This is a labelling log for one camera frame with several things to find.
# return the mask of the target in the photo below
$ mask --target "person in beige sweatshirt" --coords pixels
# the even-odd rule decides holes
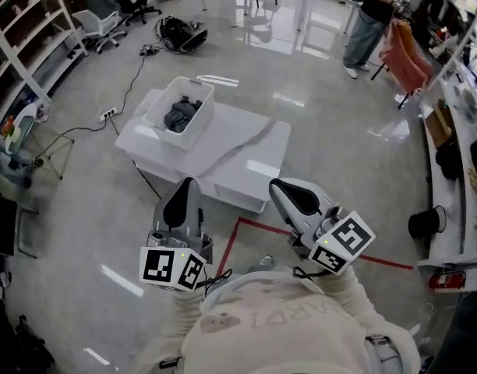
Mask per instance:
[[[174,293],[173,317],[136,373],[416,374],[408,331],[373,308],[354,270],[314,281],[248,273],[215,289]]]

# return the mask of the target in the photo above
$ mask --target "glossy gray floor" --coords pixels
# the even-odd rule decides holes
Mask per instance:
[[[257,9],[250,0],[245,22],[243,10],[237,9],[235,29],[220,16],[224,0],[207,0],[207,12],[200,11],[200,0],[162,6],[164,14],[186,19],[196,12],[209,29],[208,41],[194,55],[162,51],[147,58],[116,124],[121,129],[149,89],[164,89],[176,76],[233,79],[215,78],[216,101],[291,124],[281,175],[316,182],[357,210],[377,236],[367,255],[415,266],[419,256],[407,222],[412,213],[427,208],[429,192],[416,112],[412,107],[397,110],[394,97],[401,91],[387,74],[374,81],[363,72],[357,80],[345,74],[340,29],[348,7],[312,0],[308,26],[298,33],[300,2],[279,0],[275,6],[266,0]],[[140,67],[140,48],[155,42],[157,19],[146,26],[134,23],[119,48],[82,60],[56,90],[47,126],[58,132],[94,127],[100,111],[120,108]],[[372,61],[379,63],[376,54]],[[30,192],[41,215],[26,222],[26,229],[39,259],[10,259],[9,315],[27,316],[47,341],[60,372],[131,372],[168,312],[168,293],[137,281],[139,248],[157,197],[115,148],[110,124],[101,132],[72,136],[76,143],[63,180],[44,169],[36,173]],[[167,183],[152,180],[159,192],[167,189]],[[259,216],[210,199],[204,209],[217,263],[238,216],[285,228],[271,204]],[[265,251],[279,259],[289,253],[283,236],[241,226],[227,266],[245,267]],[[362,260],[355,265],[380,312],[406,328],[418,322],[430,295],[416,268]]]

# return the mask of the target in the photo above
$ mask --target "red tape line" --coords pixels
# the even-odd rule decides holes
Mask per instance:
[[[271,231],[273,233],[279,234],[279,235],[289,235],[291,234],[290,231],[283,230],[281,228],[274,228],[272,226],[268,226],[267,224],[263,224],[257,221],[251,221],[250,219],[247,219],[245,217],[238,217],[237,221],[235,222],[235,226],[233,227],[233,231],[230,234],[230,239],[228,240],[228,244],[226,245],[226,249],[224,250],[223,257],[221,258],[220,266],[217,268],[216,276],[220,276],[223,273],[224,270],[224,265],[226,264],[228,257],[230,256],[231,252],[231,247],[233,246],[233,243],[235,242],[235,239],[237,238],[237,234],[239,232],[239,226],[240,224],[248,224],[249,226],[253,226],[255,228],[260,228],[265,231]],[[385,259],[379,259],[379,258],[374,258],[373,256],[368,256],[368,255],[360,255],[359,258],[363,260],[368,260],[369,262],[374,262],[374,263],[379,263],[384,266],[390,266],[390,267],[395,267],[397,269],[404,269],[404,270],[413,270],[413,266],[409,265],[404,265],[401,263],[396,263],[396,262],[391,262],[390,260],[385,260]]]

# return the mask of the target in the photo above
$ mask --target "white box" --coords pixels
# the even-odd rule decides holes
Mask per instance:
[[[164,116],[174,103],[183,96],[191,101],[201,100],[202,105],[182,133],[172,132],[164,124]],[[209,124],[214,113],[214,86],[178,76],[150,106],[143,120],[150,123],[160,140],[173,144],[183,150],[191,150],[200,134]]]

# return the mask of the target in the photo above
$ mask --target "white office chair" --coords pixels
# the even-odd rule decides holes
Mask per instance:
[[[108,41],[110,41],[114,46],[119,47],[119,43],[114,39],[114,37],[125,36],[128,34],[128,32],[125,30],[111,33],[112,30],[116,28],[117,25],[119,25],[119,23],[122,21],[117,11],[114,11],[105,19],[98,18],[98,16],[90,10],[74,12],[72,16],[80,21],[81,25],[83,25],[85,37],[98,37],[98,41],[95,45],[98,54],[101,54],[101,49]]]

